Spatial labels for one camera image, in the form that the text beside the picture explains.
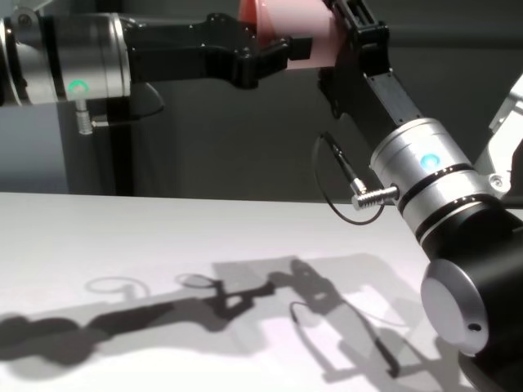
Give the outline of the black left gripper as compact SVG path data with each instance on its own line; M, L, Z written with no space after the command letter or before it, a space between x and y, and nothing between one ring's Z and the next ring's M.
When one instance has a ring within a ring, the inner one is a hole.
M226 14L198 23L122 16L131 80L171 82L218 79L254 89L262 79L285 71L290 61L309 60L311 37L268 40L252 24Z

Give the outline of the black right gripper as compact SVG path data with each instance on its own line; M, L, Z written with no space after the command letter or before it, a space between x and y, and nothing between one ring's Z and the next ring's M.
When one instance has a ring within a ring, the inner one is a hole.
M336 119L348 116L370 146L376 146L406 123L422 117L395 76L389 61L390 30L366 1L330 0L345 34L333 67L319 72L319 89Z

